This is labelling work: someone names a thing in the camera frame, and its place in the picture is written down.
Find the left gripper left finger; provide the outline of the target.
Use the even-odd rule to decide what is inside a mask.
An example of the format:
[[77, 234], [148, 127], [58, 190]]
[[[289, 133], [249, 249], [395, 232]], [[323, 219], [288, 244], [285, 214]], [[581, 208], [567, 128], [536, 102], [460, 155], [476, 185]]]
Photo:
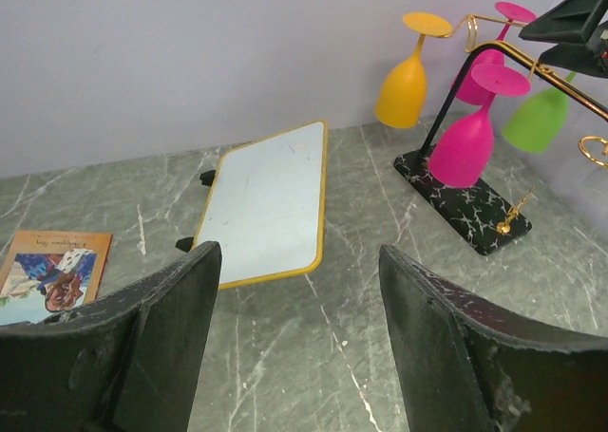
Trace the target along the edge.
[[207, 241], [74, 310], [1, 329], [5, 431], [184, 431], [222, 254]]

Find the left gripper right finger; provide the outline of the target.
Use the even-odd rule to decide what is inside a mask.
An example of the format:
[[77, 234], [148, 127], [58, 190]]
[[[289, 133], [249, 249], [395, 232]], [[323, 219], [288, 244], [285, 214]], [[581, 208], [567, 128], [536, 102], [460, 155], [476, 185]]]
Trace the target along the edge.
[[606, 429], [605, 338], [505, 309], [391, 245], [378, 273], [411, 430]]

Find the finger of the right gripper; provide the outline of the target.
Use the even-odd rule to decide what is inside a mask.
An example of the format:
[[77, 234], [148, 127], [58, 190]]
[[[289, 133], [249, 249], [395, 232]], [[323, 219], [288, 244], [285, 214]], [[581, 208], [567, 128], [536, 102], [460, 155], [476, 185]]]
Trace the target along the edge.
[[579, 74], [607, 78], [607, 46], [556, 45], [540, 56], [542, 64], [556, 66]]
[[519, 37], [542, 43], [586, 43], [607, 11], [607, 0], [563, 0], [522, 28]]

